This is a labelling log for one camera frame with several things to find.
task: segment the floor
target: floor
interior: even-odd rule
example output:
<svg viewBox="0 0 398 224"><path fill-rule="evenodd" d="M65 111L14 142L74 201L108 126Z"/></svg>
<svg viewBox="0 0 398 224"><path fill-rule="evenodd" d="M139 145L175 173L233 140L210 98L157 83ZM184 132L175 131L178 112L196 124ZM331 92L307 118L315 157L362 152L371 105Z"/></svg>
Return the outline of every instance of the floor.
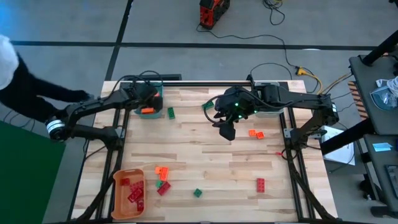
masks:
<svg viewBox="0 0 398 224"><path fill-rule="evenodd" d="M273 37L217 39L209 33L197 33L199 0L131 2L0 0L0 33L14 41L38 77L95 95L99 95L104 80L148 69L179 73L184 80L243 80L260 63L287 66L281 41ZM285 21L272 26L270 10L260 0L234 0L213 32L221 36L271 34L282 38L289 62L309 68L324 85L348 73L348 59L380 44L396 30L398 20L398 9L387 0L286 1L280 10L286 15ZM280 15L275 14L273 20L279 19ZM290 71L293 79L303 79L309 90L314 88L314 80ZM275 65L259 67L252 74L256 80L290 78L284 68ZM342 83L331 94L347 92L347 85ZM59 108L66 106L52 102ZM352 102L351 95L335 100L338 108ZM8 112L0 106L1 118ZM359 121L359 114L351 106L340 113L340 119L350 127ZM12 124L20 126L26 121L16 116ZM91 125L93 116L82 123ZM36 124L33 132L47 136L43 124ZM82 147L82 139L67 142L45 223L67 217L83 159ZM369 207L377 202L362 198L356 190L361 176L353 175L350 169L345 167L343 172L329 176L339 217L346 221L395 223L393 219L371 216Z"/></svg>

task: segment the yellow cable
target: yellow cable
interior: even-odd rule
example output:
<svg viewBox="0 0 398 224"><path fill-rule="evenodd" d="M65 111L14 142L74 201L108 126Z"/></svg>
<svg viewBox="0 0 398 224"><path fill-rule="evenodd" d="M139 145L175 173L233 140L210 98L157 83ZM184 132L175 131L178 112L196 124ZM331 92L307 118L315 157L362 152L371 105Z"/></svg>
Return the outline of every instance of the yellow cable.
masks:
<svg viewBox="0 0 398 224"><path fill-rule="evenodd" d="M321 93L322 87L323 87L322 81L318 77L316 77L315 75L311 75L311 74L309 74L307 72L304 75L308 75L309 77L312 77L312 78L316 79L319 82L320 89L317 91L317 94Z"/></svg>
<svg viewBox="0 0 398 224"><path fill-rule="evenodd" d="M349 73L347 73L347 74L345 74L345 75L340 76L337 80L335 80L335 81L332 82L330 85L328 85L328 86L327 86L322 92L320 92L320 93L323 93L324 91L327 91L327 89L329 89L330 87L332 87L332 86L334 86L335 84L341 82L341 80L344 79L344 78L347 78L348 75L351 75L351 72L349 72Z"/></svg>

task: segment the white cable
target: white cable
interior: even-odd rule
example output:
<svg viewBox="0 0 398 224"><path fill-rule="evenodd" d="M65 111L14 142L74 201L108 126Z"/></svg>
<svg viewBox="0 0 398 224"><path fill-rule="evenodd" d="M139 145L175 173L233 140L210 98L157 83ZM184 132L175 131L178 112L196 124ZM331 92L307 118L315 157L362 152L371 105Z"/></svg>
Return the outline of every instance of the white cable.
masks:
<svg viewBox="0 0 398 224"><path fill-rule="evenodd" d="M390 89L391 93L398 98L398 77L388 80L387 87Z"/></svg>

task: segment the orange lego brick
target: orange lego brick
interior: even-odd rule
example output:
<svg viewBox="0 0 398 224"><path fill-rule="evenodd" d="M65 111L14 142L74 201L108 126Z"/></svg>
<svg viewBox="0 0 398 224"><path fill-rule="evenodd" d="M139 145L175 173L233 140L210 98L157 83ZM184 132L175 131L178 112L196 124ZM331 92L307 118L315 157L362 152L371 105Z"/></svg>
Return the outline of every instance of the orange lego brick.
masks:
<svg viewBox="0 0 398 224"><path fill-rule="evenodd" d="M162 172L162 167L155 167L155 174L160 174Z"/></svg>
<svg viewBox="0 0 398 224"><path fill-rule="evenodd" d="M256 134L257 139L263 139L264 138L264 133L260 131L259 133Z"/></svg>
<svg viewBox="0 0 398 224"><path fill-rule="evenodd" d="M160 180L161 181L166 181L168 174L169 174L169 168L168 167L163 167L162 171L160 172Z"/></svg>
<svg viewBox="0 0 398 224"><path fill-rule="evenodd" d="M141 113L142 114L154 114L155 113L155 109L153 109L153 108L143 108L143 109L141 109Z"/></svg>
<svg viewBox="0 0 398 224"><path fill-rule="evenodd" d="M249 130L249 136L250 136L250 137L256 137L256 130L250 129L250 130Z"/></svg>

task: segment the toy block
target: toy block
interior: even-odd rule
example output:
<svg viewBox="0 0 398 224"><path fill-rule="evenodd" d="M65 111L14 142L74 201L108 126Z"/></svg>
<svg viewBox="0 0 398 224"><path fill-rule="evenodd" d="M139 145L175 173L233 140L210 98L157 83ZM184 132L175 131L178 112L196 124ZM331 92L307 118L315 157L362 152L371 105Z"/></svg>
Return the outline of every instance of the toy block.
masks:
<svg viewBox="0 0 398 224"><path fill-rule="evenodd" d="M121 180L120 180L120 185L122 185L122 186L128 186L128 185L130 185L130 179L128 179L128 178L123 178L123 179L121 179Z"/></svg>
<svg viewBox="0 0 398 224"><path fill-rule="evenodd" d="M201 190L196 189L195 192L194 192L193 194L194 194L194 196L196 196L196 197L200 197L200 196L201 196L201 193L202 193Z"/></svg>
<svg viewBox="0 0 398 224"><path fill-rule="evenodd" d="M256 133L257 139L263 139L264 138L264 133L260 131L259 133Z"/></svg>
<svg viewBox="0 0 398 224"><path fill-rule="evenodd" d="M174 109L173 108L167 108L167 112L169 114L169 119L174 119L175 118Z"/></svg>
<svg viewBox="0 0 398 224"><path fill-rule="evenodd" d="M256 130L250 129L250 130L249 130L249 136L250 136L250 137L256 137Z"/></svg>
<svg viewBox="0 0 398 224"><path fill-rule="evenodd" d="M161 167L155 167L155 174L160 174L162 172Z"/></svg>
<svg viewBox="0 0 398 224"><path fill-rule="evenodd" d="M257 178L257 192L264 193L265 192L265 180L263 178Z"/></svg>
<svg viewBox="0 0 398 224"><path fill-rule="evenodd" d="M128 196L128 200L133 203L136 200L140 199L142 196L144 196L144 191L141 189L137 189L135 190L133 193L131 193L131 195Z"/></svg>
<svg viewBox="0 0 398 224"><path fill-rule="evenodd" d="M169 188L171 187L171 185L166 181L164 182L164 184L157 190L157 193L160 194L160 196L163 196L163 194L165 194Z"/></svg>
<svg viewBox="0 0 398 224"><path fill-rule="evenodd" d="M135 190L138 190L138 189L144 190L144 181L143 180L130 185L131 192L134 192Z"/></svg>
<svg viewBox="0 0 398 224"><path fill-rule="evenodd" d="M141 109L141 113L142 114L154 114L155 113L155 109L153 109L153 108L143 108L143 109Z"/></svg>
<svg viewBox="0 0 398 224"><path fill-rule="evenodd" d="M210 101L209 103L205 103L201 106L204 110L210 109L212 107L214 107L214 103L212 101Z"/></svg>
<svg viewBox="0 0 398 224"><path fill-rule="evenodd" d="M144 199L140 199L137 201L137 211L138 212L144 211Z"/></svg>
<svg viewBox="0 0 398 224"><path fill-rule="evenodd" d="M168 167L162 167L162 171L160 172L160 180L161 181L166 181L167 176L169 174L169 168Z"/></svg>
<svg viewBox="0 0 398 224"><path fill-rule="evenodd" d="M157 180L156 181L156 187L159 189L163 185L163 181Z"/></svg>

